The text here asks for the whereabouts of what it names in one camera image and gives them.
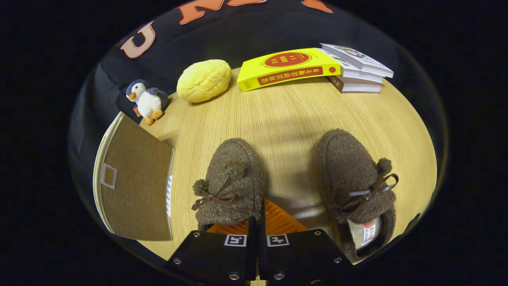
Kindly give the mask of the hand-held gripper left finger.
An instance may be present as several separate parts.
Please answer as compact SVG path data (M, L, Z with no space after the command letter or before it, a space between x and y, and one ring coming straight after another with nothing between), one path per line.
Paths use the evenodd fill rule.
M247 220L246 235L193 230L164 269L189 284L249 284L256 279L256 245L254 217Z

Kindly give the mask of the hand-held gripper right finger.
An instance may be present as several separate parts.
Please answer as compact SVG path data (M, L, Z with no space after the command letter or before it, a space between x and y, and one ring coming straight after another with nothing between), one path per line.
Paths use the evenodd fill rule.
M266 203L259 224L259 276L266 284L339 284L353 264L323 229L268 235Z

